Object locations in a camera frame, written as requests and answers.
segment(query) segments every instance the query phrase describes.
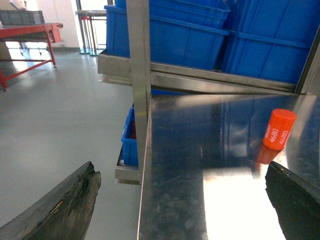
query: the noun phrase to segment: stainless steel surface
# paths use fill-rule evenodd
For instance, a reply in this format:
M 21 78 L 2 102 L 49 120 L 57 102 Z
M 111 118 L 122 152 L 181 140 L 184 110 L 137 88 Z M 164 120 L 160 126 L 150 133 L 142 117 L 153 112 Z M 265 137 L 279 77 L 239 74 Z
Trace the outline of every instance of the stainless steel surface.
M 106 11 L 77 10 L 75 11 L 75 14 L 78 14 L 81 17 L 105 17 Z
M 275 108 L 297 113 L 284 150 L 262 140 Z M 274 160 L 320 188 L 320 98 L 152 97 L 138 239 L 284 240 L 265 191 Z
M 104 50 L 98 55 L 98 73 L 109 79 L 131 82 L 131 62 L 129 58 L 107 55 Z
M 223 86 L 221 93 L 293 93 L 296 85 L 252 77 L 238 76 L 214 71 L 199 70 L 181 66 L 173 66 L 151 62 L 151 85 L 198 91 L 203 93 L 216 93 L 216 86 Z M 108 55 L 103 51 L 98 55 L 98 73 L 108 75 L 111 79 L 131 81 L 130 59 Z
M 138 181 L 140 183 L 141 177 L 139 168 L 137 166 L 116 166 L 115 167 L 116 182 L 120 181 Z
M 284 83 L 260 78 L 253 78 L 247 76 L 233 75 L 221 72 L 200 70 L 182 66 L 174 66 L 160 63 L 152 63 L 151 70 L 154 72 L 173 74 L 185 77 L 194 77 L 204 80 L 219 81 L 227 84 L 237 84 L 240 86 L 248 86 L 262 89 L 270 89 L 283 92 L 293 93 L 295 85 L 291 83 Z
M 320 27 L 295 92 L 320 96 Z
M 150 103 L 149 0 L 126 1 L 139 166 L 144 165 Z M 143 168 L 140 167 L 140 179 Z
M 125 81 L 123 79 L 113 79 L 112 77 L 109 77 L 108 75 L 103 75 L 100 80 L 100 83 L 107 83 L 107 84 L 119 84 L 119 85 L 127 85 L 132 86 L 132 81 Z
M 245 86 L 195 77 L 151 72 L 151 85 L 155 87 L 185 90 L 209 94 L 293 94 L 261 87 Z

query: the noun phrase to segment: metal post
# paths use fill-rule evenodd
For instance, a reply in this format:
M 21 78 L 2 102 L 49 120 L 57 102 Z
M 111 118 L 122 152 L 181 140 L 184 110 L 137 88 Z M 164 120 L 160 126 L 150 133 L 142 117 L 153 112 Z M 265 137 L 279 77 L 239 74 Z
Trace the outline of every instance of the metal post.
M 90 21 L 90 27 L 91 27 L 92 44 L 93 44 L 93 51 L 91 52 L 90 55 L 91 56 L 98 56 L 97 47 L 96 47 L 96 36 L 95 36 L 94 26 L 92 23 L 92 16 L 89 16 L 89 21 Z
M 296 94 L 320 96 L 320 27 L 315 35 L 309 56 L 305 63 Z
M 139 174 L 142 178 L 151 92 L 149 0 L 127 0 L 126 10 Z

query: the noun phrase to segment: gray floor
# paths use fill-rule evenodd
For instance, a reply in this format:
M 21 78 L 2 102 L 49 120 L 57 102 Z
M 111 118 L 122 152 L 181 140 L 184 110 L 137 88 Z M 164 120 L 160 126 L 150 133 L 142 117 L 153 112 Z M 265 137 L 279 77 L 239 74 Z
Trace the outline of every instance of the gray floor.
M 0 93 L 0 226 L 92 161 L 102 185 L 85 239 L 136 239 L 141 187 L 115 183 L 132 88 L 99 83 L 96 57 L 56 52 L 56 61 Z M 0 63 L 4 72 L 25 65 Z

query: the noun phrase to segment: blue storage bin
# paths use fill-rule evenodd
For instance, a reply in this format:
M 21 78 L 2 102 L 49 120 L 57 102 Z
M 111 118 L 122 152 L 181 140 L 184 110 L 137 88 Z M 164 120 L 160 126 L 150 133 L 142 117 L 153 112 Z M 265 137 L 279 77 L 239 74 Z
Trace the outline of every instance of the blue storage bin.
M 127 9 L 127 2 L 126 0 L 115 0 L 115 5 L 118 8 Z
M 230 32 L 221 69 L 226 73 L 297 84 L 311 46 Z
M 176 91 L 151 89 L 151 95 L 187 95 L 187 94 L 183 92 L 176 92 Z
M 236 32 L 311 44 L 320 24 L 320 0 L 229 0 Z
M 130 57 L 127 12 L 105 6 L 108 54 Z M 188 22 L 150 16 L 151 61 L 212 70 L 228 31 Z
M 213 6 L 182 0 L 150 0 L 149 8 L 150 15 L 217 29 L 221 29 L 230 12 L 230 8 L 223 0 L 215 0 Z
M 137 140 L 130 138 L 132 134 L 133 124 L 135 121 L 135 109 L 129 110 L 126 117 L 122 133 L 122 159 L 125 165 L 138 166 L 138 147 Z

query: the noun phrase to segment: stainless steel shelf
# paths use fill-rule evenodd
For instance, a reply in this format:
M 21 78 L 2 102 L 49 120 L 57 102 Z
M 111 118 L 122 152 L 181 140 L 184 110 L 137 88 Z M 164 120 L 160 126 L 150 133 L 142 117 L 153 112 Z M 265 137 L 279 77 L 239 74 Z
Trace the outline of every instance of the stainless steel shelf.
M 115 182 L 119 184 L 139 185 L 141 177 L 138 166 L 119 165 L 122 159 L 122 148 L 119 153 L 118 161 L 115 167 Z
M 151 62 L 151 86 L 210 94 L 287 94 L 295 84 L 238 76 Z M 126 57 L 98 55 L 98 73 L 103 83 L 132 85 L 131 61 Z

